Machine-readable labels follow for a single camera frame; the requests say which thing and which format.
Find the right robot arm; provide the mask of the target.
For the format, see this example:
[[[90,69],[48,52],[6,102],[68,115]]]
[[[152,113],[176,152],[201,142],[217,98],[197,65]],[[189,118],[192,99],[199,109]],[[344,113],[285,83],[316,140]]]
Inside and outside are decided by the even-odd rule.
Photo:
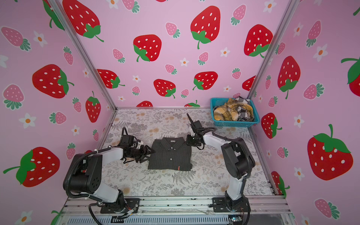
[[[255,160],[242,138],[231,139],[217,134],[187,135],[188,146],[200,147],[210,145],[222,151],[226,169],[230,174],[229,187],[225,197],[213,198],[215,212],[250,213],[250,203],[244,195],[245,184],[251,176]]]

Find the teal plastic basket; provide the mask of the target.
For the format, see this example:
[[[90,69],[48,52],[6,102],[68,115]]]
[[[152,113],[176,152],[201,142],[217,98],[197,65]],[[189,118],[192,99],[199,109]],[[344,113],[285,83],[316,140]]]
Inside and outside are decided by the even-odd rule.
[[[211,108],[216,126],[249,128],[260,122],[255,104],[250,99],[212,98]]]

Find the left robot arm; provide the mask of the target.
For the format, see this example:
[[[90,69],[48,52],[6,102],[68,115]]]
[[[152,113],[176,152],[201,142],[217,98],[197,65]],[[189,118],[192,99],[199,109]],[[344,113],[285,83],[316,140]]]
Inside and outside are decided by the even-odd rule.
[[[132,158],[143,163],[156,151],[147,145],[138,147],[108,146],[86,154],[77,154],[63,182],[63,189],[72,199],[89,198],[111,211],[122,212],[128,204],[123,191],[102,182],[102,167],[113,161]]]

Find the yellow plaid shirt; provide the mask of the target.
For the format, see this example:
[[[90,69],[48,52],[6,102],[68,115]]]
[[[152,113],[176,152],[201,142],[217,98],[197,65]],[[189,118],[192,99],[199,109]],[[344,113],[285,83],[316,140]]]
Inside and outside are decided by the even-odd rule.
[[[227,102],[214,108],[216,121],[252,122],[255,118],[254,109],[249,99],[229,98]]]

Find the dark grey pinstripe shirt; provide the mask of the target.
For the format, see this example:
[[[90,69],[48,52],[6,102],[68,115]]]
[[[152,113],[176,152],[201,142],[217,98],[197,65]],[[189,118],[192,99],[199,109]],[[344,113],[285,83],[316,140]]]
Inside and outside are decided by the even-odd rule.
[[[182,137],[164,137],[152,144],[155,151],[149,158],[149,170],[191,171],[192,148]]]

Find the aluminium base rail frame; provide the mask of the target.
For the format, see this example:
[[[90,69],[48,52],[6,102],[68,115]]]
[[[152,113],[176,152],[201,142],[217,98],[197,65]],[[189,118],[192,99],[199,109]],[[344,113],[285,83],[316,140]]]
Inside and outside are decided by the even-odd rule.
[[[90,199],[66,201],[57,225],[295,225],[294,215],[281,196],[249,196],[229,211],[220,196],[135,196],[127,209],[115,213]]]

